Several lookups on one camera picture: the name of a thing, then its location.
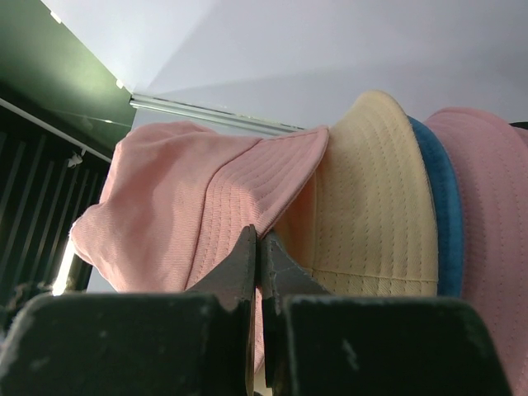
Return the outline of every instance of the black slatted panel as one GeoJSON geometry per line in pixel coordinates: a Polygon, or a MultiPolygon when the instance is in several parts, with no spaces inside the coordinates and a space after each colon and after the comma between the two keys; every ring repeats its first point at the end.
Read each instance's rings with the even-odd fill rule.
{"type": "MultiPolygon", "coordinates": [[[[109,164],[0,107],[0,305],[22,284],[51,285],[68,232],[95,204],[109,164]]],[[[69,286],[87,287],[91,266],[73,261],[69,286]]]]}

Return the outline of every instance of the green wall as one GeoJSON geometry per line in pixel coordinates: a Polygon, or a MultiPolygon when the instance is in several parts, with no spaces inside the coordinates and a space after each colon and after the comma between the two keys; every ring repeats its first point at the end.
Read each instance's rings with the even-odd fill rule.
{"type": "Polygon", "coordinates": [[[39,0],[2,0],[0,97],[106,155],[135,114],[130,94],[39,0]]]}

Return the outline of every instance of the light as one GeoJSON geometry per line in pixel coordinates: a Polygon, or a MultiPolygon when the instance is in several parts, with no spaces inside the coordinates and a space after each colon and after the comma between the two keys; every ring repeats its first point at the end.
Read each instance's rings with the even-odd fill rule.
{"type": "Polygon", "coordinates": [[[53,11],[50,13],[50,15],[51,15],[51,17],[52,17],[53,19],[55,19],[55,20],[57,21],[57,23],[59,23],[59,24],[63,23],[63,22],[60,20],[59,16],[58,16],[57,14],[55,14],[53,11]]]}
{"type": "Polygon", "coordinates": [[[68,240],[66,248],[64,249],[63,260],[60,262],[59,274],[53,283],[51,293],[53,295],[61,295],[68,286],[69,270],[72,268],[73,257],[75,256],[75,248],[73,243],[68,240]]]}

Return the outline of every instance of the beige bucket hat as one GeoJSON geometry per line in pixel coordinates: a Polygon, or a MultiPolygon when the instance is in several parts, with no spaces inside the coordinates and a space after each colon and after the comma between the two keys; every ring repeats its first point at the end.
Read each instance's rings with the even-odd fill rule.
{"type": "Polygon", "coordinates": [[[431,189],[413,128],[388,94],[362,94],[330,129],[316,172],[275,227],[339,295],[436,295],[431,189]]]}

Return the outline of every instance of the pink hat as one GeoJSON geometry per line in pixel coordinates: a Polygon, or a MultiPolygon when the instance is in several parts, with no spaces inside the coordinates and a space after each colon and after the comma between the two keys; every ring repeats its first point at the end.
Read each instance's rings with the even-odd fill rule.
{"type": "MultiPolygon", "coordinates": [[[[328,129],[275,139],[191,122],[151,124],[115,148],[101,201],[77,220],[77,254],[118,291],[179,292],[231,251],[242,228],[273,227],[318,166],[328,129]]],[[[255,365],[262,362],[257,295],[255,365]]]]}
{"type": "Polygon", "coordinates": [[[481,315],[511,388],[528,394],[528,146],[499,117],[448,108],[425,124],[447,151],[464,214],[462,298],[481,315]]]}

